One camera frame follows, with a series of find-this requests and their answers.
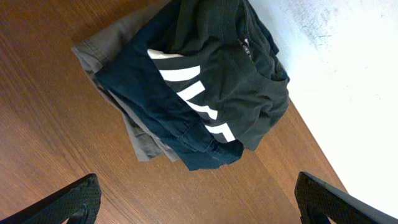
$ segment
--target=folded clothing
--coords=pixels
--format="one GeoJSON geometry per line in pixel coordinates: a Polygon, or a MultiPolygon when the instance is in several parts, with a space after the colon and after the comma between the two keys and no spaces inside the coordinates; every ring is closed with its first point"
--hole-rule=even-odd
{"type": "Polygon", "coordinates": [[[162,78],[219,142],[255,150],[287,110],[278,48],[247,0],[182,0],[147,51],[162,78]]]}
{"type": "Polygon", "coordinates": [[[127,132],[139,161],[149,161],[163,153],[171,161],[176,161],[178,155],[149,131],[130,107],[105,90],[96,80],[94,73],[113,60],[123,45],[130,41],[133,35],[168,2],[169,0],[157,1],[145,9],[132,12],[72,48],[96,89],[109,103],[122,112],[127,132]]]}
{"type": "Polygon", "coordinates": [[[199,115],[164,82],[147,54],[151,43],[178,19],[181,0],[166,5],[95,76],[101,86],[128,105],[162,142],[170,146],[190,170],[215,169],[238,160],[243,145],[220,143],[199,115]]]}

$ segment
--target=black object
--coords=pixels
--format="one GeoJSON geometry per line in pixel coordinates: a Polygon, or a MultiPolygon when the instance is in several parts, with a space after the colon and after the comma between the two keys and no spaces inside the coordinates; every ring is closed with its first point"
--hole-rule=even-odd
{"type": "Polygon", "coordinates": [[[328,217],[337,224],[398,223],[395,218],[307,172],[299,173],[294,193],[303,224],[330,224],[328,217]]]}
{"type": "Polygon", "coordinates": [[[0,221],[6,223],[92,224],[101,204],[101,189],[95,174],[88,174],[54,194],[0,221]]]}

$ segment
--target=dark green fabric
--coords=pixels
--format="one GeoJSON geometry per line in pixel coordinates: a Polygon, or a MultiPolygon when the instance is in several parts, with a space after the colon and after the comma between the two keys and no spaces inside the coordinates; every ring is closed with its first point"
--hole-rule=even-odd
{"type": "Polygon", "coordinates": [[[183,0],[178,19],[150,48],[184,56],[155,59],[159,70],[200,66],[199,76],[166,83],[178,93],[202,82],[205,91],[189,102],[218,112],[217,119],[198,112],[204,124],[227,123],[248,149],[257,148],[287,110],[289,78],[272,36],[246,0],[183,0]]]}

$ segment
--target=garment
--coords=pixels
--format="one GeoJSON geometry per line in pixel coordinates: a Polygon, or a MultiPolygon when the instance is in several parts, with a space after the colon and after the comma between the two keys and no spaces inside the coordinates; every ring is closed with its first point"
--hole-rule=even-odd
{"type": "Polygon", "coordinates": [[[101,85],[125,102],[162,142],[170,146],[190,170],[215,169],[238,160],[239,141],[222,144],[196,114],[169,88],[147,54],[148,44],[178,17],[180,0],[165,6],[121,53],[95,74],[101,85]]]}
{"type": "Polygon", "coordinates": [[[88,78],[101,95],[123,114],[127,132],[139,161],[149,161],[160,154],[165,154],[171,161],[178,155],[164,144],[155,134],[120,99],[105,90],[96,80],[94,73],[109,63],[120,52],[133,35],[169,2],[162,0],[147,8],[132,12],[109,27],[72,48],[88,78]]]}
{"type": "Polygon", "coordinates": [[[149,56],[219,142],[238,139],[255,150],[289,104],[271,34],[247,0],[182,0],[180,7],[149,56]]]}

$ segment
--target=fabric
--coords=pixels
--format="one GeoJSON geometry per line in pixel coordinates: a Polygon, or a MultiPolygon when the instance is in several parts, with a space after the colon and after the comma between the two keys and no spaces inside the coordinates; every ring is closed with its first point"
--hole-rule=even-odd
{"type": "Polygon", "coordinates": [[[94,73],[115,58],[123,45],[127,44],[133,35],[167,2],[169,0],[159,1],[141,11],[132,12],[72,48],[88,78],[101,95],[122,112],[127,132],[139,161],[149,161],[163,153],[171,161],[176,161],[178,155],[150,132],[126,104],[105,90],[96,80],[94,73]]]}
{"type": "Polygon", "coordinates": [[[214,139],[199,115],[169,88],[147,54],[177,20],[181,1],[165,6],[121,53],[95,74],[101,85],[128,105],[149,130],[170,146],[190,170],[215,169],[238,160],[239,141],[214,139]]]}
{"type": "Polygon", "coordinates": [[[217,141],[238,139],[255,150],[289,104],[271,34],[246,0],[182,0],[180,7],[149,56],[217,141]]]}

